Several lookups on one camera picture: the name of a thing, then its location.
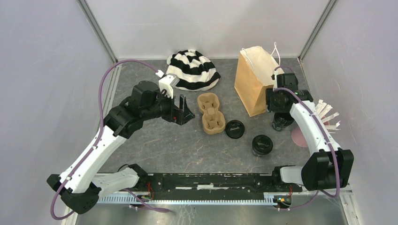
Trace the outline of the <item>brown cardboard cup carrier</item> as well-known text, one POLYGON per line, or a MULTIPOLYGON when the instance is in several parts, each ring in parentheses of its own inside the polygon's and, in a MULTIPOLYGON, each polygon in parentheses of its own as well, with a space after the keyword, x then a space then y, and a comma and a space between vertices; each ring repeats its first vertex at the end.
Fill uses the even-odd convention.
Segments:
POLYGON ((199 111, 202 113, 202 125, 205 133, 214 135, 225 130, 226 122, 220 112, 220 101, 214 93, 203 93, 197 98, 199 111))

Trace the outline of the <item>brown paper bag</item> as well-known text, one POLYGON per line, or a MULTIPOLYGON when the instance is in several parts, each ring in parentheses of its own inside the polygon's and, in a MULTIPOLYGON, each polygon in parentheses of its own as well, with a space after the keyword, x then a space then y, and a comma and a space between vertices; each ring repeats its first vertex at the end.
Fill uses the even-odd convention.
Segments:
POLYGON ((274 87, 271 75, 278 66, 262 46, 240 50, 234 88, 250 117, 267 111, 266 89, 274 87))

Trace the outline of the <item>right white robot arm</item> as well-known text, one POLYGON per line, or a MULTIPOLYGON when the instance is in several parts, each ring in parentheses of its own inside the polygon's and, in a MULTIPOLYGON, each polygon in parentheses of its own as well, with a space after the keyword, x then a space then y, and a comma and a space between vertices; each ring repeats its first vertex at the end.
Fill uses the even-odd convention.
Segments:
POLYGON ((298 89, 294 73, 274 71, 271 79, 274 86, 266 90, 266 105, 274 113, 273 129, 280 131, 296 122, 310 152, 304 166, 276 167, 272 188, 284 191, 293 183, 310 191, 335 189, 339 194, 348 184, 354 161, 352 151, 342 149, 328 132, 309 91, 298 89))

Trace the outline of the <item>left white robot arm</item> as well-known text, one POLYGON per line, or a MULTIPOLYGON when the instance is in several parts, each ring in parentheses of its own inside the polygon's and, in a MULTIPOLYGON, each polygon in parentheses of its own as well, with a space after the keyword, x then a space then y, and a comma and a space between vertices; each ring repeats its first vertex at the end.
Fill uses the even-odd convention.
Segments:
POLYGON ((175 105, 172 91, 150 81, 141 81, 129 97, 112 108, 103 120, 98 133, 78 159, 63 173, 51 174, 48 185, 64 204, 77 214, 84 214, 102 197, 126 188, 142 191, 147 177, 133 166, 98 177, 96 174, 113 152, 143 127, 144 121, 162 118, 184 125, 195 118, 180 95, 175 105))

